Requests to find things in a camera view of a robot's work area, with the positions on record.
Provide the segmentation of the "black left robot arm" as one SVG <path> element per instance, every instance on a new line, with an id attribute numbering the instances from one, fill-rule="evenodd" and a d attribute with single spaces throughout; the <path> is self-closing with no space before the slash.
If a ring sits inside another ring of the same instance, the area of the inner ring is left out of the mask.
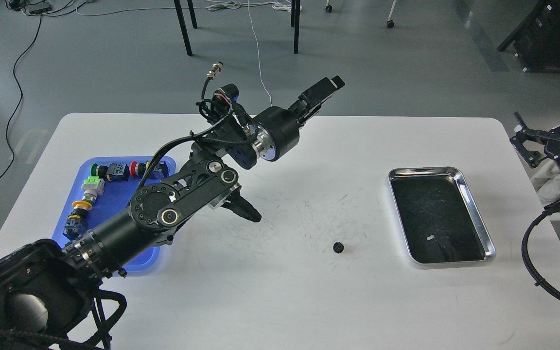
<path id="1" fill-rule="evenodd" d="M 222 69 L 217 62 L 205 78 L 199 113 L 208 129 L 162 146 L 144 167 L 127 206 L 69 243 L 51 239 L 26 244 L 0 259 L 0 350 L 110 348 L 109 332 L 127 307 L 124 295 L 100 288 L 125 264 L 153 246 L 169 245 L 204 206 L 225 208 L 251 222 L 262 215 L 242 197 L 236 169 L 262 158 L 278 161 L 299 140 L 300 129 L 322 104 L 344 87 L 341 77 L 315 83 L 284 109 L 270 106 L 252 117 L 229 84 L 206 98 L 208 84 Z"/>

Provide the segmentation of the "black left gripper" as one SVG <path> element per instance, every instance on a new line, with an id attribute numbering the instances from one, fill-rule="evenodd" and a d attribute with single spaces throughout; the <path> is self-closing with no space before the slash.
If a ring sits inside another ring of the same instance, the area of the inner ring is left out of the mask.
<path id="1" fill-rule="evenodd" d="M 277 161 L 286 155 L 298 144 L 300 127 L 344 86 L 344 80 L 338 75 L 333 78 L 324 77 L 303 91 L 288 109 L 272 106 L 256 115 L 253 118 L 258 127 L 256 141 L 253 143 L 256 156 L 266 161 Z"/>

